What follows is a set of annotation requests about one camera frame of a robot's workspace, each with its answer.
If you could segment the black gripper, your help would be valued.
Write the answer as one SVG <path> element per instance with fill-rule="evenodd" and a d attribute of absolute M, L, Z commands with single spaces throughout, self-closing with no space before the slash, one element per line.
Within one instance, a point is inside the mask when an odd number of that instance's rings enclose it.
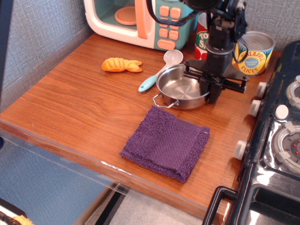
<path fill-rule="evenodd" d="M 209 98 L 209 104 L 215 104 L 224 89 L 244 93 L 249 77 L 232 65 L 234 47 L 207 46 L 206 50 L 206 60 L 184 61 L 184 76 L 199 81 L 201 96 Z"/>

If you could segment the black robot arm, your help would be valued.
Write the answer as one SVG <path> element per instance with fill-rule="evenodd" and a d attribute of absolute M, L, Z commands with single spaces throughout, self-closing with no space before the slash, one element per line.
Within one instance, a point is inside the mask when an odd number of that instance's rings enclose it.
<path fill-rule="evenodd" d="M 205 60 L 186 60 L 184 75 L 196 79 L 202 93 L 208 93 L 209 103 L 217 102 L 222 90 L 240 93 L 246 90 L 247 75 L 235 69 L 235 44 L 245 34 L 246 3 L 243 0 L 186 0 L 196 12 L 205 12 L 209 40 Z"/>

